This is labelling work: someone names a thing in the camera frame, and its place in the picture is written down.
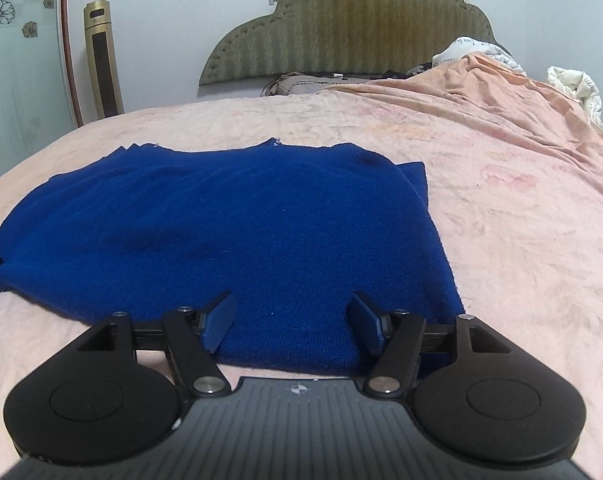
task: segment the peach colored blanket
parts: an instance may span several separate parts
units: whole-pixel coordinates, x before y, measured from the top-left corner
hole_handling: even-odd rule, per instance
[[[354,142],[396,163],[425,162],[431,214],[466,309],[579,389],[588,416],[574,459],[603,479],[603,140],[576,102],[485,58],[405,81],[88,124],[0,178],[0,224],[50,176],[118,146],[223,150],[273,136],[308,146]],[[2,423],[8,391],[84,329],[0,294],[0,474],[17,460]],[[154,354],[140,360],[163,366]],[[255,373],[224,371],[235,383]]]

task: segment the blue knit fabric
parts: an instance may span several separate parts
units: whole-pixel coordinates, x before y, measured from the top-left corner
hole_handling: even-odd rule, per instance
[[[237,365],[351,373],[354,290],[451,323],[463,311],[427,211],[424,165],[353,144],[181,153],[120,148],[51,178],[0,228],[0,290],[88,322],[155,319],[233,290],[217,351]]]

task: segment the gray gripper base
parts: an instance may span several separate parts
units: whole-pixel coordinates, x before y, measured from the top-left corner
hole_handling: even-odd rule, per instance
[[[24,458],[5,480],[587,480],[572,462],[492,470],[423,437],[399,403],[352,380],[243,379],[232,395],[197,400],[164,441],[87,468]]]

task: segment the metal screw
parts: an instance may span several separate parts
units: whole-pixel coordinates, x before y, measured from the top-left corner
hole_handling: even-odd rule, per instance
[[[199,393],[216,394],[217,392],[223,390],[224,386],[226,386],[226,383],[218,377],[205,376],[197,379],[194,383],[192,383],[192,386]]]
[[[368,381],[368,386],[371,390],[380,394],[391,394],[392,392],[396,392],[401,384],[395,378],[379,376],[373,377]]]

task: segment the headboard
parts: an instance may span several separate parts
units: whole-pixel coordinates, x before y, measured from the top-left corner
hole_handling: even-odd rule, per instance
[[[214,48],[200,85],[287,72],[406,72],[456,38],[495,42],[464,0],[279,0]]]

